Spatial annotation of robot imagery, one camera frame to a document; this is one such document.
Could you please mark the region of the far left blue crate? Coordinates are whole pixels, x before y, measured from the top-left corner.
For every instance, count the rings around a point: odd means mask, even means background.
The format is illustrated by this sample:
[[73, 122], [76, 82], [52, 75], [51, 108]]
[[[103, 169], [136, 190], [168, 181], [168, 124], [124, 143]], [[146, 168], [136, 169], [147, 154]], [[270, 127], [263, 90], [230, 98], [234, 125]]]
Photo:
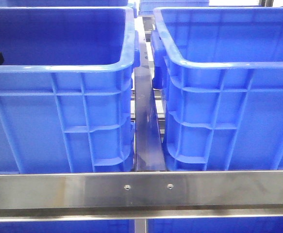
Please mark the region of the far left blue crate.
[[0, 0], [0, 7], [130, 7], [134, 17], [137, 17], [137, 8], [134, 0]]

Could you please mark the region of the left blue plastic crate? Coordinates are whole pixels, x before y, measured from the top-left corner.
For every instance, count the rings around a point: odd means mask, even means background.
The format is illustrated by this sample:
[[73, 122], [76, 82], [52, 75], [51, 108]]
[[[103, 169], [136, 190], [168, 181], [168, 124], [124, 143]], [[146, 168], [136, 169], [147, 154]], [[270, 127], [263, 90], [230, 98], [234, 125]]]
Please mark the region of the left blue plastic crate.
[[130, 171], [129, 7], [0, 7], [0, 174]]

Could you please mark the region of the blue plastic crate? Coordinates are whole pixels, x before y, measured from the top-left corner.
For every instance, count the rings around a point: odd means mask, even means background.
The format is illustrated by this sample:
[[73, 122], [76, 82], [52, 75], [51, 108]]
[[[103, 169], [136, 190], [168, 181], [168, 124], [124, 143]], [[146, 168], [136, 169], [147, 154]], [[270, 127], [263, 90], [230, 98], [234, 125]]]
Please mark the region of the blue plastic crate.
[[171, 171], [283, 170], [283, 7], [159, 7]]
[[0, 174], [130, 171], [129, 7], [0, 7]]

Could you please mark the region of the far right blue crate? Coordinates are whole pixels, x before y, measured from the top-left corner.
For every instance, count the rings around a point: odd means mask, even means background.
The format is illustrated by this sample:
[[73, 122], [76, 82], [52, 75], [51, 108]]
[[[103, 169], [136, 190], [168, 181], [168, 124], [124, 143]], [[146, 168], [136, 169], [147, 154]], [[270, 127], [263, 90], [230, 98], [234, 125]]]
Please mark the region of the far right blue crate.
[[153, 9], [157, 7], [208, 7], [209, 0], [141, 0], [139, 15], [153, 15]]

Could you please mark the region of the steel centre divider bar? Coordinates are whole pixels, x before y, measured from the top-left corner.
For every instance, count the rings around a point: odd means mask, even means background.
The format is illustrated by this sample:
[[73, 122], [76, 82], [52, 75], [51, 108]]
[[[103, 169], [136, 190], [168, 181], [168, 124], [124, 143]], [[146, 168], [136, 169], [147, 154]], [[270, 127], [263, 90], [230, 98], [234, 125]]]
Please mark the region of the steel centre divider bar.
[[140, 66], [135, 69], [135, 170], [165, 171], [145, 36], [139, 35]]

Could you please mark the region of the lower left blue crate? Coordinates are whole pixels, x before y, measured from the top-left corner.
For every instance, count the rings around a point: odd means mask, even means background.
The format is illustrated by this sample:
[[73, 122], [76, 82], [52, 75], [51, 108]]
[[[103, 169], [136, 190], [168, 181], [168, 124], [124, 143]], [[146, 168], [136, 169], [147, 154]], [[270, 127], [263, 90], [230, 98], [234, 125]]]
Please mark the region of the lower left blue crate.
[[0, 222], [0, 233], [132, 233], [132, 220]]

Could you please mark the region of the right blue plastic crate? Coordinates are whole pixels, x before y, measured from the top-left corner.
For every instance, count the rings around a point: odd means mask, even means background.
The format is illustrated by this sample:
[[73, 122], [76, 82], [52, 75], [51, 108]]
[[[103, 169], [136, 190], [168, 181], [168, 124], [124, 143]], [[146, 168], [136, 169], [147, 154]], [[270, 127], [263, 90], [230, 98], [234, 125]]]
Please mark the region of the right blue plastic crate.
[[159, 7], [171, 171], [283, 170], [283, 7]]

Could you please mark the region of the lower right blue crate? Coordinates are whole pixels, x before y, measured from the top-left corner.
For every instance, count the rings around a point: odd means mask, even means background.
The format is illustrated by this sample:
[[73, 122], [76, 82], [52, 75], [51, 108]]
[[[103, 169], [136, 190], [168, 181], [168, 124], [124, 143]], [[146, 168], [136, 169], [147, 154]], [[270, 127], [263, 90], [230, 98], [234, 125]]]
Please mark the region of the lower right blue crate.
[[283, 216], [179, 218], [148, 221], [150, 233], [283, 233]]

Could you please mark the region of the stainless steel front rail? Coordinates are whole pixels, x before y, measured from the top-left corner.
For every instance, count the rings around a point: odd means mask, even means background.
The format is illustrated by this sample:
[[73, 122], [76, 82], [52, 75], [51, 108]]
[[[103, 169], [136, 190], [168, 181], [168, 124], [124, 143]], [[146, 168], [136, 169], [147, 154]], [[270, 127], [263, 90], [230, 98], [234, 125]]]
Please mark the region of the stainless steel front rail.
[[283, 216], [283, 170], [0, 175], [0, 222]]

